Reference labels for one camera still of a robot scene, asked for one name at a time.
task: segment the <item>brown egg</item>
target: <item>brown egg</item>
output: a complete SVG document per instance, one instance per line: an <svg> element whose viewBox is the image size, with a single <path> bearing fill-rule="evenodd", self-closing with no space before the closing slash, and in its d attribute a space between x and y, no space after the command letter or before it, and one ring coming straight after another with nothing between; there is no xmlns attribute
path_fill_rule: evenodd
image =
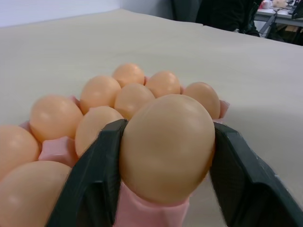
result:
<svg viewBox="0 0 303 227"><path fill-rule="evenodd" d="M139 66L128 63L120 65L113 73L113 78L118 81L121 87L130 83L144 84L144 72Z"/></svg>
<svg viewBox="0 0 303 227"><path fill-rule="evenodd" d="M128 84L117 95L115 109L130 120L133 115L145 104L154 100L152 92L142 84Z"/></svg>
<svg viewBox="0 0 303 227"><path fill-rule="evenodd" d="M19 165L38 160L38 142L25 129L15 125L0 126L0 181Z"/></svg>
<svg viewBox="0 0 303 227"><path fill-rule="evenodd" d="M70 170L58 162L37 161L10 172L0 183L1 226L45 226Z"/></svg>
<svg viewBox="0 0 303 227"><path fill-rule="evenodd" d="M99 106L90 109L77 128L75 147L78 157L90 147L107 124L119 119L123 119L123 116L111 107Z"/></svg>
<svg viewBox="0 0 303 227"><path fill-rule="evenodd" d="M125 128L120 174L139 197L158 204L184 201L213 157L214 123L196 100L167 95L140 109Z"/></svg>
<svg viewBox="0 0 303 227"><path fill-rule="evenodd" d="M203 82L192 83L185 88L183 94L192 97L201 103L212 119L219 118L220 100L217 93L210 85Z"/></svg>
<svg viewBox="0 0 303 227"><path fill-rule="evenodd" d="M73 139L82 118L81 110L72 100L63 96L48 95L33 105L29 124L33 135L40 142L64 136Z"/></svg>
<svg viewBox="0 0 303 227"><path fill-rule="evenodd" d="M145 84L156 98L170 94L180 94L178 78L170 71L161 71L153 75Z"/></svg>
<svg viewBox="0 0 303 227"><path fill-rule="evenodd" d="M115 99L120 90L119 83L112 77L97 76L90 79L81 93L82 112L86 114L90 108L103 105L114 108Z"/></svg>

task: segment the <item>person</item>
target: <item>person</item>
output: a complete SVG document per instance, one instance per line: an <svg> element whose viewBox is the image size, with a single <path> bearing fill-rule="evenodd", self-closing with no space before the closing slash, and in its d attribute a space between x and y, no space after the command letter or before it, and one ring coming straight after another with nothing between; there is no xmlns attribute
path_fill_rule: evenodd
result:
<svg viewBox="0 0 303 227"><path fill-rule="evenodd" d="M259 36L254 16L262 0L202 0L196 23Z"/></svg>

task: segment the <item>table surface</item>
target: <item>table surface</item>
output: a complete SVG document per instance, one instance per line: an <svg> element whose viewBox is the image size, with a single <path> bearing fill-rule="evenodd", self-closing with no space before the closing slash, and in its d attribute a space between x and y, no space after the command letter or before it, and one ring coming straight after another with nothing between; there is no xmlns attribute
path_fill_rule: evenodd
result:
<svg viewBox="0 0 303 227"><path fill-rule="evenodd" d="M288 11L289 11L288 9L279 10L277 16L280 18L291 19L292 16L288 14ZM275 9L258 9L257 14L272 16L273 14L275 14Z"/></svg>
<svg viewBox="0 0 303 227"><path fill-rule="evenodd" d="M231 103L226 124L303 206L302 47L115 10L2 28L0 50L0 124L27 120L42 95L79 97L89 78L125 62L209 83ZM225 226L208 177L190 204L184 227Z"/></svg>

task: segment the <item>white wall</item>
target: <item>white wall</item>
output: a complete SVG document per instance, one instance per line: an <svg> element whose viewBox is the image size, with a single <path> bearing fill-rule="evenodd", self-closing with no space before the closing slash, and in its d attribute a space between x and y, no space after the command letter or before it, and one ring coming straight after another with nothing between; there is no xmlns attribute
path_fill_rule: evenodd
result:
<svg viewBox="0 0 303 227"><path fill-rule="evenodd" d="M124 8L172 18L170 0L0 0L0 27Z"/></svg>
<svg viewBox="0 0 303 227"><path fill-rule="evenodd" d="M0 0L0 27L118 8L120 0Z"/></svg>
<svg viewBox="0 0 303 227"><path fill-rule="evenodd" d="M121 8L135 13L173 19L171 0L121 0Z"/></svg>

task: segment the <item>table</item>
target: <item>table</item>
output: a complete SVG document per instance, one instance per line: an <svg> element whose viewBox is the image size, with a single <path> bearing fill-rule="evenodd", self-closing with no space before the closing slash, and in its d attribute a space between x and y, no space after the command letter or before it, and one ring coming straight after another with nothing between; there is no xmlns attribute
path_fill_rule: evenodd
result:
<svg viewBox="0 0 303 227"><path fill-rule="evenodd" d="M231 103L225 122L279 174L303 206L303 49L115 10L0 29L0 124L29 117L38 97L79 97L83 85L134 62L150 76L171 70L184 85L209 83ZM224 227L207 177L184 227Z"/></svg>
<svg viewBox="0 0 303 227"><path fill-rule="evenodd" d="M257 21L268 21L272 15L275 14L273 9L258 9L255 20ZM288 14L287 9L278 11L275 23L293 26L303 26L303 18L292 19L291 15Z"/></svg>

